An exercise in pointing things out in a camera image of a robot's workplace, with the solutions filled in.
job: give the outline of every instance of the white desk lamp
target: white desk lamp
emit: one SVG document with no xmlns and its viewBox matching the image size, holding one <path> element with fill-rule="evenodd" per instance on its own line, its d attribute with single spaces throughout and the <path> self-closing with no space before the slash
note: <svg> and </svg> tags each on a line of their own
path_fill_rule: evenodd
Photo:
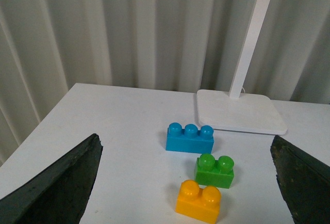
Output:
<svg viewBox="0 0 330 224">
<path fill-rule="evenodd" d="M 230 91 L 197 92 L 197 112 L 201 125 L 250 133 L 286 133 L 287 127 L 268 97 L 241 93 L 269 2 L 256 1 Z"/>
</svg>

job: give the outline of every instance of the curtain fold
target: curtain fold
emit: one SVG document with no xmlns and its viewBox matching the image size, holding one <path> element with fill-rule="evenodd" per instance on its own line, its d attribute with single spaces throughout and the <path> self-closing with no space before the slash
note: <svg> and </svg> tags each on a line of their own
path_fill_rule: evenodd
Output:
<svg viewBox="0 0 330 224">
<path fill-rule="evenodd" d="M 0 0 L 0 164 L 77 82 L 229 91 L 255 0 Z M 330 0 L 271 0 L 244 83 L 330 103 Z"/>
</svg>

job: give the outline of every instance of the building block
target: building block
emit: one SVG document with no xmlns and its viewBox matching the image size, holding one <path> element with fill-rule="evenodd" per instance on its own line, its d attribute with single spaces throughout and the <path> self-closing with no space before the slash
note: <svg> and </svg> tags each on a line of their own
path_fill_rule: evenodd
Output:
<svg viewBox="0 0 330 224">
<path fill-rule="evenodd" d="M 166 150 L 187 153 L 211 153 L 214 138 L 212 127 L 205 125 L 199 131 L 194 124 L 182 126 L 173 122 L 167 131 Z"/>
<path fill-rule="evenodd" d="M 220 201 L 221 193 L 214 186 L 206 186 L 201 189 L 196 181 L 185 180 L 181 183 L 175 211 L 215 224 L 220 213 Z"/>
<path fill-rule="evenodd" d="M 195 180 L 201 185 L 229 189 L 234 179 L 233 167 L 234 161 L 229 156 L 215 160 L 211 154 L 202 154 L 196 161 Z"/>
</svg>

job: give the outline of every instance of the yellow lego brick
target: yellow lego brick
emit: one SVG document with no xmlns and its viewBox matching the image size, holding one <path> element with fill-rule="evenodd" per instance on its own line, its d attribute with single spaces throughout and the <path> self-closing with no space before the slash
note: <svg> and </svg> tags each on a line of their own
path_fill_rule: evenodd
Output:
<svg viewBox="0 0 330 224">
<path fill-rule="evenodd" d="M 176 201 L 177 213 L 210 224 L 217 222 L 220 213 L 221 193 L 214 186 L 201 189 L 194 180 L 185 180 Z"/>
</svg>

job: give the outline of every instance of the green toy block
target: green toy block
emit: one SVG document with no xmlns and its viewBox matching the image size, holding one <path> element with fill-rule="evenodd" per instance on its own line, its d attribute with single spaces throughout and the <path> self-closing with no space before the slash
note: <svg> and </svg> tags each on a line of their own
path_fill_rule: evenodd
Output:
<svg viewBox="0 0 330 224">
<path fill-rule="evenodd" d="M 234 161 L 229 156 L 221 156 L 216 160 L 209 153 L 197 158 L 195 166 L 195 181 L 201 185 L 212 185 L 229 189 L 234 179 Z"/>
</svg>

